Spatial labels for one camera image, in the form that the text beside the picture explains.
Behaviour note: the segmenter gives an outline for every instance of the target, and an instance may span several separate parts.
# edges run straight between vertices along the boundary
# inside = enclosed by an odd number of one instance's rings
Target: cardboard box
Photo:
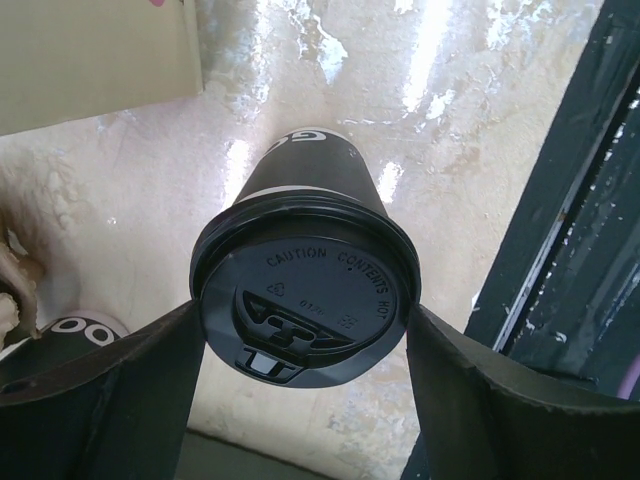
[[[0,6],[0,135],[201,91],[194,0]]]

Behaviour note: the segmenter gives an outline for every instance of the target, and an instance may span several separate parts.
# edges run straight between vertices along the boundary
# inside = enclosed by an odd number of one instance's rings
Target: tiled floor
[[[48,270],[42,319],[137,329],[188,298],[191,248],[282,133],[353,139],[462,329],[601,0],[201,0],[206,91],[0,138],[0,194]],[[398,478],[404,346],[342,387],[255,383],[207,352],[191,427],[339,479]]]

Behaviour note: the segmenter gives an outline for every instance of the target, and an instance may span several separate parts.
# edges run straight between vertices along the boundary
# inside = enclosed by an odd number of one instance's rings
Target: lid rim
[[[277,192],[246,200],[231,206],[211,220],[198,237],[193,250],[189,278],[192,298],[200,298],[206,284],[202,270],[211,272],[214,264],[219,264],[225,255],[235,249],[224,249],[234,236],[246,231],[257,221],[277,221],[300,214],[321,214],[325,218],[338,221],[348,218],[360,219],[361,223],[358,226],[373,227],[371,234],[377,233],[394,246],[398,260],[409,276],[406,286],[411,301],[419,300],[421,285],[418,254],[404,230],[388,217],[383,217],[344,196],[314,190],[298,190],[295,194]],[[213,261],[212,257],[217,257],[218,261]]]

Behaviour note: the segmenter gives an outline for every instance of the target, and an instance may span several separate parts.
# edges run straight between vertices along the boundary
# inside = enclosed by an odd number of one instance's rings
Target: cup lid
[[[388,218],[340,195],[283,192],[236,204],[205,228],[191,290],[228,365],[271,384],[327,387],[397,345],[419,266]]]

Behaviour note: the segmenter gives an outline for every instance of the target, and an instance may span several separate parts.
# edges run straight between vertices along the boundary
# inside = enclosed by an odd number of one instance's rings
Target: black coffee cup
[[[420,292],[418,257],[360,152],[305,128],[264,155],[191,262],[207,342],[275,385],[339,385],[384,358]]]
[[[0,394],[29,387],[28,378],[80,358],[128,334],[117,320],[76,311],[52,322],[39,339],[29,338],[0,360]]]

